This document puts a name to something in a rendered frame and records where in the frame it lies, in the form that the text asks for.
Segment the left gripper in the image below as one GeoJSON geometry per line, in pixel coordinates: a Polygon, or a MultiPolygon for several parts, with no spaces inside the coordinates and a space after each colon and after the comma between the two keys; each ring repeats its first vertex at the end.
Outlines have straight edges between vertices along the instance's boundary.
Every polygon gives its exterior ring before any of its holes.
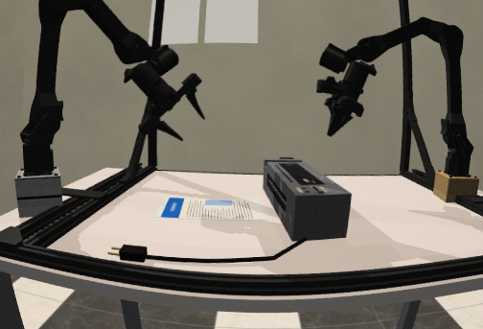
{"type": "Polygon", "coordinates": [[[333,97],[328,98],[325,102],[325,106],[328,107],[331,113],[327,133],[327,135],[330,137],[332,137],[338,130],[340,130],[345,124],[353,119],[351,116],[352,112],[358,114],[357,117],[361,117],[364,111],[363,105],[359,102],[356,103],[359,95],[364,91],[362,90],[363,86],[359,82],[348,77],[344,77],[343,80],[345,80],[345,86],[342,97],[335,97],[335,94],[333,97]],[[350,96],[352,99],[350,99],[350,97],[343,97],[346,95],[350,96]],[[337,100],[338,98],[339,101],[337,100]]]}

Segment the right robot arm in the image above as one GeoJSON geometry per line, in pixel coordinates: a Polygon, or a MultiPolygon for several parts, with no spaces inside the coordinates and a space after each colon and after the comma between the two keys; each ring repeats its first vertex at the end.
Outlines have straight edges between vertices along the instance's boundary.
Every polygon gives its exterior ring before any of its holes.
{"type": "Polygon", "coordinates": [[[25,143],[23,144],[23,176],[53,174],[54,155],[50,145],[60,128],[60,121],[63,121],[63,101],[58,101],[56,96],[60,28],[67,12],[74,10],[86,12],[110,39],[116,55],[123,64],[147,61],[133,68],[127,68],[124,83],[133,80],[143,91],[151,80],[159,75],[163,76],[179,62],[177,53],[169,48],[168,44],[155,50],[143,38],[127,29],[103,0],[39,0],[41,35],[36,92],[29,124],[20,132],[21,140],[25,143]],[[80,2],[80,4],[73,2],[80,2]],[[150,58],[149,61],[148,58],[150,58]],[[30,133],[31,135],[28,135],[30,133]]]}

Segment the dark grey laminator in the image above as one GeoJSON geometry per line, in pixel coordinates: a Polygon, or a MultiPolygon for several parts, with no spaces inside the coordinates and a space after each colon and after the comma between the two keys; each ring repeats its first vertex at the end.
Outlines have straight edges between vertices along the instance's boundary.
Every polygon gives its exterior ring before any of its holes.
{"type": "Polygon", "coordinates": [[[263,189],[295,244],[273,256],[200,259],[148,255],[147,247],[123,245],[120,260],[239,263],[276,260],[306,241],[346,238],[352,194],[301,159],[264,158],[263,189]],[[289,177],[292,179],[290,179],[289,177]],[[279,193],[278,193],[279,192],[279,193]],[[300,240],[300,241],[299,241],[300,240]]]}

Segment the white laminated sheet with blue panel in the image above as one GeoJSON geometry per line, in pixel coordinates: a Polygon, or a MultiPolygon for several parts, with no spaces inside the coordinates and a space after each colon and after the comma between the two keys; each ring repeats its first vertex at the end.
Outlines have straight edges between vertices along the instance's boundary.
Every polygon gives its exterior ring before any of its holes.
{"type": "Polygon", "coordinates": [[[258,200],[164,197],[154,218],[189,220],[266,220],[258,200]]]}

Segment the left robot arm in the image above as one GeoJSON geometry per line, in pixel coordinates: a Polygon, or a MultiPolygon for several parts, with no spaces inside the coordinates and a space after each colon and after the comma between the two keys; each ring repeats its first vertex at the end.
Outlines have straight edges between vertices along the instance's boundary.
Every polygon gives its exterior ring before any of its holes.
{"type": "MultiPolygon", "coordinates": [[[[426,35],[440,43],[446,62],[448,112],[446,119],[441,119],[441,134],[448,145],[448,156],[444,173],[449,176],[471,177],[469,175],[473,145],[467,138],[466,124],[462,114],[462,85],[460,58],[463,49],[463,32],[457,26],[434,21],[426,17],[404,25],[385,35],[374,35],[361,39],[357,46],[346,51],[329,43],[322,53],[319,65],[339,74],[345,71],[344,77],[351,78],[364,86],[369,74],[376,76],[375,64],[368,65],[386,52],[418,35],[426,35]],[[428,31],[428,32],[427,32],[428,31]],[[437,33],[434,34],[434,33],[437,33]],[[385,51],[384,51],[385,50],[385,51]],[[354,59],[354,56],[357,56],[354,59]],[[363,60],[357,62],[356,60],[363,60]],[[345,69],[344,69],[345,68],[345,69]],[[340,70],[339,70],[340,69],[340,70]],[[456,151],[454,151],[456,148],[456,151]]],[[[317,93],[333,93],[342,97],[345,80],[336,82],[334,77],[318,80],[317,93]]]]}

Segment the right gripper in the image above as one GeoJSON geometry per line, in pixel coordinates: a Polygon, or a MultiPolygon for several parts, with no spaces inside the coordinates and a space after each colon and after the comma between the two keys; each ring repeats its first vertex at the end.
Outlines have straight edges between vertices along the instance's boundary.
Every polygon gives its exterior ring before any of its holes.
{"type": "Polygon", "coordinates": [[[195,94],[197,92],[196,87],[200,83],[201,83],[201,78],[196,73],[192,73],[188,78],[186,78],[182,82],[183,86],[178,91],[174,92],[171,89],[171,87],[160,76],[155,77],[146,85],[146,87],[143,89],[143,92],[145,93],[145,95],[146,94],[148,95],[146,96],[152,101],[152,103],[156,107],[158,107],[158,110],[152,116],[148,115],[138,126],[138,129],[143,133],[143,135],[149,134],[151,131],[155,131],[159,129],[183,141],[181,136],[178,133],[176,133],[172,128],[170,128],[164,121],[160,121],[160,118],[184,94],[185,95],[187,94],[186,97],[189,100],[189,102],[195,108],[199,116],[203,120],[205,120],[203,113],[196,101],[196,94],[195,94]],[[193,92],[194,92],[194,95],[193,95],[193,92]]]}

